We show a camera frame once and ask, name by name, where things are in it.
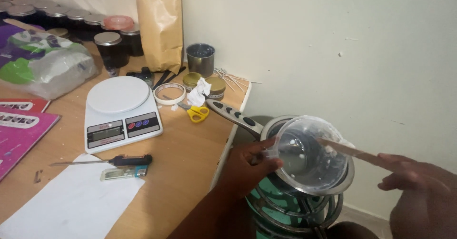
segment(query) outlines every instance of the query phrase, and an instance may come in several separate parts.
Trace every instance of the brown paper bag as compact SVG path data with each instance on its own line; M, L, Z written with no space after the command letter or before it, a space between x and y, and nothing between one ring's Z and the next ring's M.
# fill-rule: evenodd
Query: brown paper bag
M181 0L137 0L137 9L149 68L178 73L183 46Z

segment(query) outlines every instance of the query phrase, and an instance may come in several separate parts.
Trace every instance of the stainless steel pot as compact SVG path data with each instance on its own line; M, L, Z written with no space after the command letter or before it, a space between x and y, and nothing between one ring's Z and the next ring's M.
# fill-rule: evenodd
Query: stainless steel pot
M251 133L256 140L265 140L273 137L278 133L281 127L289 120L297 117L297 115L283 115L270 120L265 126L255 122L253 119L244 116L239 110L226 105L223 102L208 99L206 100L207 106L217 114L237 124L238 126L246 129ZM354 161L352 158L349 159L348 166L346 168L346 174L343 178L330 189L326 189L319 192L308 192L300 185L297 185L295 181L291 181L284 169L279 169L276 172L268 175L271 183L273 183L278 189L283 192L297 196L302 193L316 195L316 196L327 196L337 195L344 192L351 184L354 179Z

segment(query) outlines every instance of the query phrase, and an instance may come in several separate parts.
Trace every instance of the pot handle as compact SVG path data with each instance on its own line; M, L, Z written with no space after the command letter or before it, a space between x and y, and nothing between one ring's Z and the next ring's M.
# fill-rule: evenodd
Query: pot handle
M222 117L246 129L255 137L256 140L260 141L260 134L262 134L263 130L262 125L255 122L253 119L249 117L245 117L239 110L223 102L219 102L213 99L207 99L206 105Z

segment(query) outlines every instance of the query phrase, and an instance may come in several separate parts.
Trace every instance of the gold tin lid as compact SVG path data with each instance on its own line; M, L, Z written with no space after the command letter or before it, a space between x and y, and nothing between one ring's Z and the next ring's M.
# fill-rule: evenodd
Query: gold tin lid
M182 83L189 87L196 87L198 80L202 77L200 73L189 72L182 77Z
M211 84L211 94L220 94L225 91L225 81L222 78L210 77L206 79Z
M66 28L53 28L50 30L47 30L49 34L53 34L56 37L61 37L61 38L68 38L70 34L68 33L68 29Z

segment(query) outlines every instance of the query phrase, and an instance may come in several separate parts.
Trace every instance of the masking tape roll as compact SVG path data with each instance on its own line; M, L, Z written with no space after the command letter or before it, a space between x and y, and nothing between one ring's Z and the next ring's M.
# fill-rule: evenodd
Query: masking tape roll
M170 88L170 87L181 89L182 90L182 95L180 97L176 98L176 99L173 99L173 100L160 99L157 94L161 90L163 90L165 88ZM165 84L161 84L156 89L154 89L153 94L154 94L154 98L155 98L156 102L158 102L160 104L163 104L163 105L174 105L174 104L177 104L178 102L184 100L184 98L186 98L186 89L184 88L184 86L182 86L181 84L178 84L178 83L165 83Z

